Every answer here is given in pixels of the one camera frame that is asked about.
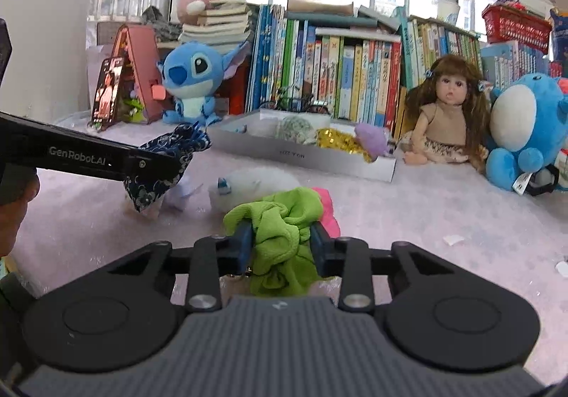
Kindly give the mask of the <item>person's left hand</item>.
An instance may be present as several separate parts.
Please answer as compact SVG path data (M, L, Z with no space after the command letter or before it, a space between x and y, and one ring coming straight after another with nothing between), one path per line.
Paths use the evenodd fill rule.
M34 167L6 165L1 179L1 256L12 251L28 204L38 195L39 180Z

